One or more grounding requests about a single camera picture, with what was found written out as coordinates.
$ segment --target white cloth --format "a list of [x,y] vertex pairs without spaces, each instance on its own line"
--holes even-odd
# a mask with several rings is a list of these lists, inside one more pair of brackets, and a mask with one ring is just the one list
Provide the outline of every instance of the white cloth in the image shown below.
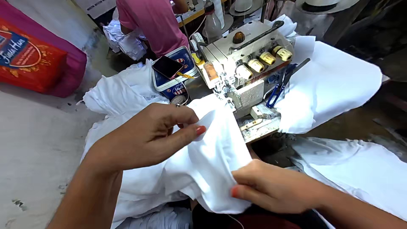
[[[168,103],[151,87],[151,61],[119,74],[103,77],[83,100],[92,111],[107,114],[95,123],[86,137],[85,151],[148,104]],[[252,159],[226,100],[214,94],[193,100],[189,105],[207,131],[166,161],[145,168],[126,170],[120,189],[112,228],[127,217],[141,217],[159,211],[166,202],[188,195],[208,211],[225,214],[243,212],[250,203],[230,196],[236,184],[231,171]]]
[[293,23],[290,17],[287,15],[283,14],[280,17],[276,18],[274,21],[269,21],[269,20],[264,20],[264,24],[269,25],[273,27],[273,24],[276,21],[284,21],[284,25],[282,25],[280,28],[278,28],[278,31],[283,35],[284,37],[293,37],[297,33],[295,32],[295,29],[297,27],[297,23]]
[[117,229],[189,229],[192,212],[182,207],[165,206],[140,218],[127,218]]
[[140,29],[124,35],[120,28],[120,21],[113,19],[109,25],[103,26],[103,32],[106,35],[109,46],[115,53],[121,50],[133,60],[139,60],[147,53],[147,46],[139,40],[145,40],[145,36]]
[[407,220],[407,164],[385,147],[313,137],[292,147],[307,175]]
[[376,65],[322,42],[315,42],[311,61],[292,75],[275,104],[279,131],[302,134],[368,101],[380,88]]

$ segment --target orange nail polish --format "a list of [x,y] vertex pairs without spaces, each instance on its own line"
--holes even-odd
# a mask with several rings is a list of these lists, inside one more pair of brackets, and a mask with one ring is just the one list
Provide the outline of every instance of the orange nail polish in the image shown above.
[[238,186],[235,185],[231,188],[230,190],[230,194],[232,197],[237,198],[237,192],[238,192]]
[[206,127],[205,126],[199,126],[198,128],[196,128],[196,131],[197,131],[197,135],[201,135],[201,134],[205,133]]

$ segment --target plastic bottle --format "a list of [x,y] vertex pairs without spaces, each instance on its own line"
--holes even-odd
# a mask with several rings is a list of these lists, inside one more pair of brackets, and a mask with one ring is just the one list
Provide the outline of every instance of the plastic bottle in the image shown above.
[[213,43],[222,37],[222,27],[221,22],[215,15],[215,6],[213,2],[209,0],[205,4],[205,31],[206,37],[208,38],[208,43]]

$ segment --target sewing machine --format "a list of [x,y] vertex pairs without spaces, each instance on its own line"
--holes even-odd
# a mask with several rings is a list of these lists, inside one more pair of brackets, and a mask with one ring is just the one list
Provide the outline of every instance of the sewing machine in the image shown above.
[[276,21],[270,27],[252,21],[202,47],[203,56],[219,76],[210,77],[204,69],[203,79],[209,89],[229,99],[237,119],[248,115],[274,87],[265,83],[270,73],[288,65],[292,59],[291,43],[277,31],[283,24]]

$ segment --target pink shirt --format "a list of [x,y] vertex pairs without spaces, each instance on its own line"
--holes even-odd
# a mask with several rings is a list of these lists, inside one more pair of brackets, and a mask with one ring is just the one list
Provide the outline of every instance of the pink shirt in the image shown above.
[[129,28],[139,27],[157,57],[188,45],[179,30],[169,0],[116,0],[120,23]]

